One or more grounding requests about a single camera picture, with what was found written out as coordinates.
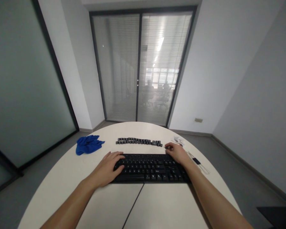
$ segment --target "black keyboard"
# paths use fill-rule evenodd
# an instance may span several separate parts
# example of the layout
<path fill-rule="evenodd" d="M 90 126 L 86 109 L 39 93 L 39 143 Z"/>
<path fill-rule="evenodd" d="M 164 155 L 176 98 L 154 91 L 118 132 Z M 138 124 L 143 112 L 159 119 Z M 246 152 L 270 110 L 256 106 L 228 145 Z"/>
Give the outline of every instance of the black keyboard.
<path fill-rule="evenodd" d="M 114 166 L 125 165 L 112 183 L 190 183 L 184 168 L 168 154 L 123 154 Z"/>

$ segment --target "person's left hand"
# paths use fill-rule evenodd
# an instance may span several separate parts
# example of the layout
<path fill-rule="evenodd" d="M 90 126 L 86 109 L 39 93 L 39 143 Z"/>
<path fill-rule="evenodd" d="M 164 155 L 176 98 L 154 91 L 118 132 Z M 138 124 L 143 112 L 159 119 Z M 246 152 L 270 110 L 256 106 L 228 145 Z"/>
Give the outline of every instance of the person's left hand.
<path fill-rule="evenodd" d="M 121 165 L 117 170 L 113 170 L 116 162 L 119 159 L 125 158 L 122 154 L 123 152 L 107 153 L 95 170 L 93 170 L 93 172 L 85 179 L 88 182 L 88 185 L 97 189 L 112 182 L 124 169 L 124 165 Z"/>

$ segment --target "window blind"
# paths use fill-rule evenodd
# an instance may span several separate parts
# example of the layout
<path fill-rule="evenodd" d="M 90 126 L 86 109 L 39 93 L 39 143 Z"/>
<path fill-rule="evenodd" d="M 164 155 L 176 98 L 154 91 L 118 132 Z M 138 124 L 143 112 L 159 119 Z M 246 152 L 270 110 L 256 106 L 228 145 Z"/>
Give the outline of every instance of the window blind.
<path fill-rule="evenodd" d="M 135 121 L 140 15 L 93 16 L 108 121 Z"/>
<path fill-rule="evenodd" d="M 191 16 L 143 14 L 138 121 L 166 126 Z"/>

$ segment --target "blue cloth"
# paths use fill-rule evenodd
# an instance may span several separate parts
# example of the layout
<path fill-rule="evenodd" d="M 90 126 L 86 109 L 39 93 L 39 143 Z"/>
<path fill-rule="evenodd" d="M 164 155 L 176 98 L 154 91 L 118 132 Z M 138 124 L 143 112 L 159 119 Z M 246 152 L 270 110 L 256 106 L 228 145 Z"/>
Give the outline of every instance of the blue cloth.
<path fill-rule="evenodd" d="M 77 140 L 76 154 L 82 155 L 83 153 L 93 153 L 102 148 L 104 142 L 98 140 L 99 135 L 90 135 L 81 137 Z"/>

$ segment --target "white table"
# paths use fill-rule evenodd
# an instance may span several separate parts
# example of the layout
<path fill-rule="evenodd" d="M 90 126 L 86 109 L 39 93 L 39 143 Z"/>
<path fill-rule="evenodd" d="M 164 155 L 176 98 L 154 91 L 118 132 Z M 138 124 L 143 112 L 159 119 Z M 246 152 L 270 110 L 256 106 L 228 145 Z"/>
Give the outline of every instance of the white table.
<path fill-rule="evenodd" d="M 166 128 L 144 122 L 117 123 L 95 131 L 93 135 L 99 135 L 99 140 L 105 141 L 102 148 L 81 156 L 75 153 L 76 145 L 68 150 L 40 184 L 19 228 L 40 228 L 109 151 L 165 153 L 163 147 L 152 145 L 116 145 L 118 138 L 160 140 L 165 144 L 174 136 L 179 136 Z M 185 150 L 197 157 L 210 171 L 209 175 L 205 175 L 207 179 L 241 213 L 226 183 L 208 159 L 191 143 L 186 140 L 184 142 Z M 109 184 L 97 190 L 77 228 L 121 229 L 142 186 L 143 184 Z M 208 225 L 191 185 L 145 184 L 124 228 L 208 228 Z"/>

